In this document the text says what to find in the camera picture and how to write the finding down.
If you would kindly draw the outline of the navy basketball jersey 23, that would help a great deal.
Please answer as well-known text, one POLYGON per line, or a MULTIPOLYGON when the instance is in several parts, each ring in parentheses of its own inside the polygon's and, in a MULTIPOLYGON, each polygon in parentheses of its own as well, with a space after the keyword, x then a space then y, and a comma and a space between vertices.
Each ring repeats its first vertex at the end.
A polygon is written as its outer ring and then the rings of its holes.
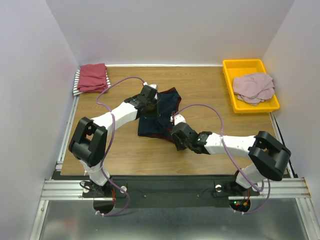
POLYGON ((139 137, 157 138, 174 143, 171 135, 171 117, 179 110, 182 98, 175 87, 158 93, 158 116, 141 117, 138 122, 139 137))

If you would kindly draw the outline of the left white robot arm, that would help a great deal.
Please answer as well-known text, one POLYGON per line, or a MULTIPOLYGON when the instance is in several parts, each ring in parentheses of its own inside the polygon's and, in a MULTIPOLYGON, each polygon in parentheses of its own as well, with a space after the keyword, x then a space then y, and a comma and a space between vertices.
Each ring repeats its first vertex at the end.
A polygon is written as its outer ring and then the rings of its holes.
POLYGON ((103 160, 111 148, 115 131, 139 118, 158 115, 158 85, 145 83, 139 94, 125 99, 113 110, 91 119, 83 117, 78 121, 68 150, 81 162, 89 175, 92 189, 100 197, 111 193, 111 176, 103 160))

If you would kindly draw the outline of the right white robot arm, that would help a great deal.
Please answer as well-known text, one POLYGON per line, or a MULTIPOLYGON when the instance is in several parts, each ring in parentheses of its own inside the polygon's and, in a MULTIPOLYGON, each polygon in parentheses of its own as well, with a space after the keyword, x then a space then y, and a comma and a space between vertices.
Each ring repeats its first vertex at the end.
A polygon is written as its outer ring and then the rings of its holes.
POLYGON ((237 168, 231 192, 242 195, 264 180, 280 182, 291 151, 266 131, 251 136, 221 136, 210 131, 197 133, 187 123, 180 122, 171 136, 178 151, 190 149, 196 154, 227 154, 237 168))

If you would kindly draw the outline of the folded red tank top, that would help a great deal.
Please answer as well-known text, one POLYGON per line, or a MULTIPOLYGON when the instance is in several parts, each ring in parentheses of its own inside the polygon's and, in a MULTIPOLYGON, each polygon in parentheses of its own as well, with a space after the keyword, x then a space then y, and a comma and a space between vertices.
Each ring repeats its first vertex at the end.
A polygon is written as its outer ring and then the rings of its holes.
POLYGON ((107 66, 104 63, 86 64, 80 67, 75 89, 81 93, 101 93, 109 85, 107 66))

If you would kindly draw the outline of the folded striped tank top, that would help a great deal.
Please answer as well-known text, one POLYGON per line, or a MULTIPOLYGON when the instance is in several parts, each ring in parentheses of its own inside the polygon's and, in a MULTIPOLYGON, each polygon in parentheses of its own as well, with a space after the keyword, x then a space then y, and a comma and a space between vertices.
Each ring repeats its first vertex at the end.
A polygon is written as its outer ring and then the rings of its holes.
POLYGON ((90 86, 89 90, 87 90, 88 87, 86 87, 85 90, 79 90, 78 85, 79 85, 79 81, 80 81, 80 75, 81 75, 81 70, 78 69, 75 72, 75 76, 74 76, 74 83, 73 83, 73 87, 72 87, 73 96, 78 96, 83 93, 101 93, 104 89, 109 88, 111 86, 110 79, 109 79, 108 74, 106 72, 104 82, 103 82, 103 83, 105 83, 105 85, 102 85, 99 87, 91 87, 90 86))

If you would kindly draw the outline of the pink crumpled tank top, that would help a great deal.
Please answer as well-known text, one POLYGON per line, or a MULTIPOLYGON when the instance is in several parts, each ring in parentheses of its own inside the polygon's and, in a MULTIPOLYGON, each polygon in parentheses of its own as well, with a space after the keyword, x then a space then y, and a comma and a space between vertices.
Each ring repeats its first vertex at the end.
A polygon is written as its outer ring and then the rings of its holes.
POLYGON ((262 72, 235 77, 232 84, 237 99, 253 106, 271 100, 274 88, 273 78, 262 72))

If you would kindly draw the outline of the yellow plastic tray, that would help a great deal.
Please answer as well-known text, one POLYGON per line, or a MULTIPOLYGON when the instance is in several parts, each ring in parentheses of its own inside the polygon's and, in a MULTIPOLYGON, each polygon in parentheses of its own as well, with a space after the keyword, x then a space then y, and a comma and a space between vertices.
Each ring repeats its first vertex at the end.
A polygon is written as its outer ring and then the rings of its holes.
POLYGON ((266 73, 263 62, 260 59, 226 59, 222 62, 223 74, 229 93, 233 112, 236 114, 260 114, 271 113, 280 109, 277 96, 274 94, 272 98, 258 105, 250 105, 234 94, 233 81, 235 77, 242 77, 247 74, 266 73))

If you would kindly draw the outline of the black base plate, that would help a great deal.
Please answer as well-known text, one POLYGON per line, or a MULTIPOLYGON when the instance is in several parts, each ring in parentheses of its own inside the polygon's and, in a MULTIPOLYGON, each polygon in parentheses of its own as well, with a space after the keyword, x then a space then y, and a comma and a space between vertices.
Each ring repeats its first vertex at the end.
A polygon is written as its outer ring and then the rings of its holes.
POLYGON ((115 191, 115 207, 123 208, 228 208, 229 198, 259 193, 238 186, 234 175, 113 175, 130 196, 115 191))

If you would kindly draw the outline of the aluminium frame rail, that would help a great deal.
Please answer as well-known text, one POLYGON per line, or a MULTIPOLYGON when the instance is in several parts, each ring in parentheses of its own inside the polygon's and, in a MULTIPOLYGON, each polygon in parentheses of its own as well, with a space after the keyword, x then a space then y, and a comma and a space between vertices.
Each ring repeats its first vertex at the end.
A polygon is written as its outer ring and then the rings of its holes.
MULTIPOLYGON (((62 143, 60 146, 60 151, 59 151, 56 163, 55 163, 55 168, 53 171, 54 173, 55 173, 55 171, 61 171, 61 169, 62 169, 62 165, 63 165, 64 159, 65 159, 65 154, 67 151, 67 143, 68 143, 68 140, 69 140, 69 137, 71 134, 72 125, 73 125, 73 121, 75 118, 78 102, 79 102, 79 96, 74 96, 73 101, 72 101, 72 105, 71 105, 70 114, 69 114, 66 128, 65 128, 64 136, 63 136, 62 143)), ((43 228, 45 217, 47 214, 48 205, 49 205, 49 200, 43 199, 43 195, 41 193, 37 212, 35 215, 35 220, 34 220, 31 234, 29 237, 30 240, 39 240, 41 238, 42 228, 43 228)))

